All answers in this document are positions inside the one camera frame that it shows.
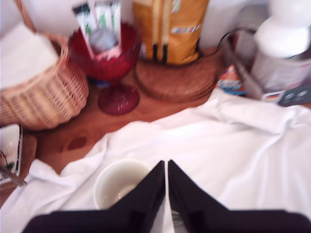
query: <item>white cloth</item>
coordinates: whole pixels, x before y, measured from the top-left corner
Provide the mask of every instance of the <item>white cloth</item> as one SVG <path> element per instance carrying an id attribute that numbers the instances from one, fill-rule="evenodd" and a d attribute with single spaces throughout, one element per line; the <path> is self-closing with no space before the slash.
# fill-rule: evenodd
<path id="1" fill-rule="evenodd" d="M 282 108 L 216 89 L 200 107 L 107 134 L 60 176 L 35 161 L 28 186 L 18 188 L 1 210 L 1 233 L 20 232 L 38 214 L 94 209 L 98 175 L 123 158 L 150 166 L 174 159 L 229 209 L 281 208 L 311 218 L 310 136 L 309 109 Z M 174 232 L 168 202 L 163 232 Z"/>

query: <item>round cork coaster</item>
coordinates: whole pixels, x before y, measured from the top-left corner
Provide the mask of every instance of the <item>round cork coaster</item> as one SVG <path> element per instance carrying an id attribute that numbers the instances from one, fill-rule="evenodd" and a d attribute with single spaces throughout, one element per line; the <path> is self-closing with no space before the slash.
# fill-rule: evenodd
<path id="1" fill-rule="evenodd" d="M 138 61 L 136 80 L 150 96 L 184 102 L 207 95 L 215 85 L 216 66 L 208 58 L 186 66 Z"/>

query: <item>wooden table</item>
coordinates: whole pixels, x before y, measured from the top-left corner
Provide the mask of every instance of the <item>wooden table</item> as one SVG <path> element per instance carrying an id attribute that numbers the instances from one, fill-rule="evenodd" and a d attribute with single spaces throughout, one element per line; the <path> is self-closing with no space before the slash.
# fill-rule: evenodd
<path id="1" fill-rule="evenodd" d="M 222 64 L 219 54 L 209 60 L 215 66 Z M 36 158 L 60 173 L 68 163 L 83 158 L 106 133 L 116 131 L 132 121 L 151 122 L 189 107 L 197 107 L 209 98 L 209 95 L 206 95 L 199 100 L 186 103 L 156 100 L 147 96 L 138 87 L 134 75 L 134 71 L 131 71 L 122 80 L 139 90 L 140 102 L 134 111 L 123 116 L 110 116 L 103 113 L 97 105 L 100 89 L 90 85 L 87 105 L 78 117 L 56 129 L 32 133 L 37 138 Z"/>

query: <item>yellow package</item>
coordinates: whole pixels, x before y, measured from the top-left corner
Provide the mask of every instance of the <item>yellow package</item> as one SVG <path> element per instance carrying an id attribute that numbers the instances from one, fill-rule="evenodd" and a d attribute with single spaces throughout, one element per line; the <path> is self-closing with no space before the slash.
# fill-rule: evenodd
<path id="1" fill-rule="evenodd" d="M 209 0 L 133 0 L 133 15 L 147 59 L 174 65 L 202 55 L 199 40 Z"/>

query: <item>white cup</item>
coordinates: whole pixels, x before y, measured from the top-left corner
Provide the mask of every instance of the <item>white cup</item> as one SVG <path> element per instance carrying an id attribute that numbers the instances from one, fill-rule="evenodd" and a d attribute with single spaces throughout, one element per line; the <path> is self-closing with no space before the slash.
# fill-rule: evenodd
<path id="1" fill-rule="evenodd" d="M 99 210 L 110 208 L 132 191 L 149 172 L 150 168 L 139 160 L 124 159 L 112 163 L 95 182 L 95 207 Z"/>

